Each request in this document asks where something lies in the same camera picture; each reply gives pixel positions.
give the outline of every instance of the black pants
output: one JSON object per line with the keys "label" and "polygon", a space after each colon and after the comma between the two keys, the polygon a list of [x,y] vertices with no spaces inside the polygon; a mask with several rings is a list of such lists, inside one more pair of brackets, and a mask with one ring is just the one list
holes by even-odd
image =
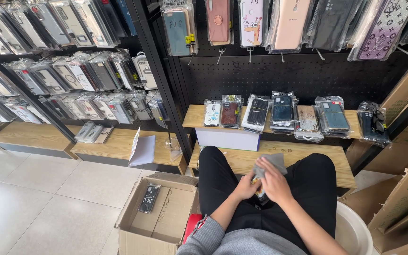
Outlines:
{"label": "black pants", "polygon": [[[311,154],[289,166],[284,177],[300,206],[334,238],[336,172],[332,160],[323,154]],[[199,176],[202,214],[210,216],[234,191],[237,184],[238,180],[224,154],[214,146],[204,148],[200,153]],[[266,230],[291,241],[309,254],[284,211],[279,205],[271,201],[269,203],[274,205],[258,210],[251,200],[243,200],[237,206],[226,233],[245,228]]]}

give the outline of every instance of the giraffe cartoon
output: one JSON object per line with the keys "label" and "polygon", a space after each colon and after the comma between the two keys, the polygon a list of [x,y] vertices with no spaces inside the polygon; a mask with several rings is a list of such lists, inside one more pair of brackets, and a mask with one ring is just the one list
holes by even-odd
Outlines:
{"label": "giraffe cartoon", "polygon": [[258,46],[261,45],[261,42],[259,41],[259,32],[261,31],[261,25],[259,24],[262,20],[262,17],[256,18],[254,23],[251,23],[251,26],[246,27],[244,30],[246,32],[254,32],[254,41],[250,41],[250,39],[247,39],[248,42],[252,43],[253,46]]}

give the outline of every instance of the hand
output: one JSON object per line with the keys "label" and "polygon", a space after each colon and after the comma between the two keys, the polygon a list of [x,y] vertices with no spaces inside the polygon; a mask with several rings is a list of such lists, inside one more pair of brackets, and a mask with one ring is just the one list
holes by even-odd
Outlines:
{"label": "hand", "polygon": [[276,167],[264,157],[258,158],[256,165],[265,169],[265,178],[261,178],[261,182],[270,200],[277,203],[281,208],[294,200],[286,178]]}
{"label": "hand", "polygon": [[261,186],[261,182],[256,182],[255,184],[251,185],[251,179],[253,176],[254,172],[252,170],[246,176],[243,176],[233,191],[233,195],[240,200],[251,198],[256,190]]}

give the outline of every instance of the person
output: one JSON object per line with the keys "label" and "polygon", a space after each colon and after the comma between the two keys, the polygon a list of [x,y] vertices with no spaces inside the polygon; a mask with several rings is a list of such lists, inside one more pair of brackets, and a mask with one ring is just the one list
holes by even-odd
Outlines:
{"label": "person", "polygon": [[217,147],[201,151],[204,217],[177,255],[348,255],[335,241],[336,171],[329,157],[311,154],[285,175],[265,158],[256,164],[265,169],[261,182],[271,200],[257,207],[252,201],[260,182],[251,184],[254,173],[238,182]]}

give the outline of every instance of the pink phone case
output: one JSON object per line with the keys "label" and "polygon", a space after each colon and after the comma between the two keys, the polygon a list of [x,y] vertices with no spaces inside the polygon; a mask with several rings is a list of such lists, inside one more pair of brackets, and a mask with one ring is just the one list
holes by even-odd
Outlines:
{"label": "pink phone case", "polygon": [[208,35],[212,42],[229,39],[229,0],[207,0]]}
{"label": "pink phone case", "polygon": [[240,1],[240,32],[242,47],[253,47],[263,42],[263,0]]}
{"label": "pink phone case", "polygon": [[275,49],[296,49],[302,43],[310,0],[281,1]]}

